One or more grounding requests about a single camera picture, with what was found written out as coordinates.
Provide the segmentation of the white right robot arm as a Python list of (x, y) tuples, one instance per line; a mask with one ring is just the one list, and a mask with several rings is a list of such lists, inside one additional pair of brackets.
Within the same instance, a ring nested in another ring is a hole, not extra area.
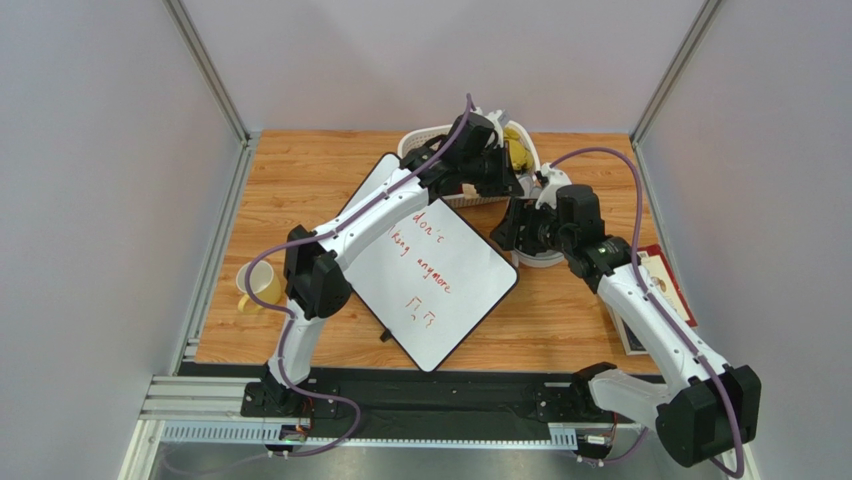
[(745, 471), (756, 436), (762, 384), (733, 367), (683, 321), (641, 265), (635, 248), (609, 235), (588, 185), (558, 188), (552, 202), (512, 198), (490, 237), (504, 250), (554, 251), (645, 347), (663, 381), (650, 383), (601, 362), (573, 375), (578, 409), (626, 416), (656, 433), (679, 465), (711, 461), (732, 478)]

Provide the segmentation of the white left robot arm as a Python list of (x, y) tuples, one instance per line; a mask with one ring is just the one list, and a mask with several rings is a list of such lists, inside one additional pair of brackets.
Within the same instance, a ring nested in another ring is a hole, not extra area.
[(245, 417), (296, 417), (340, 396), (307, 389), (327, 321), (357, 295), (406, 354), (432, 371), (517, 285), (518, 272), (445, 200), (463, 186), (483, 196), (522, 191), (501, 111), (468, 108), (405, 156), (382, 156), (349, 205), (313, 229), (293, 228), (278, 297), (285, 314), (261, 379), (245, 390)]

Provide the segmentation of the white mesh laundry bag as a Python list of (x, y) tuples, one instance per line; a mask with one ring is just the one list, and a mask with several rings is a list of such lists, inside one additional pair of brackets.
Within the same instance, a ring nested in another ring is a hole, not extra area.
[[(524, 191), (524, 198), (537, 199), (539, 197), (542, 188), (531, 176), (521, 177), (520, 184)], [(549, 268), (563, 261), (563, 256), (559, 252), (550, 250), (538, 254), (526, 254), (519, 250), (513, 250), (511, 258), (515, 267), (523, 265), (530, 268)]]

